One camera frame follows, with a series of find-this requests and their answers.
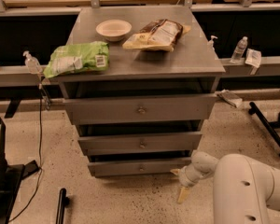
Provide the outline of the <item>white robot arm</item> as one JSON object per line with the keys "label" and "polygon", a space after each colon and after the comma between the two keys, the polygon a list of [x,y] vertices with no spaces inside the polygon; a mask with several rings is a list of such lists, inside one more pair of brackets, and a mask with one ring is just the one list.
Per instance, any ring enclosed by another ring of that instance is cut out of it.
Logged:
{"label": "white robot arm", "polygon": [[173,169],[184,202],[199,181],[213,179],[214,224],[270,224],[268,211],[280,212],[280,170],[241,154],[217,159],[195,150],[191,163]]}

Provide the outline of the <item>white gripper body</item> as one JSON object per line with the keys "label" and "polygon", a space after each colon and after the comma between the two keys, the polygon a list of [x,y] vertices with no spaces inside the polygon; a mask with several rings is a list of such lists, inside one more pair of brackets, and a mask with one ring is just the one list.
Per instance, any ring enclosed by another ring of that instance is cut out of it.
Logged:
{"label": "white gripper body", "polygon": [[190,164],[179,170],[178,179],[183,187],[192,187],[198,183],[200,173]]}

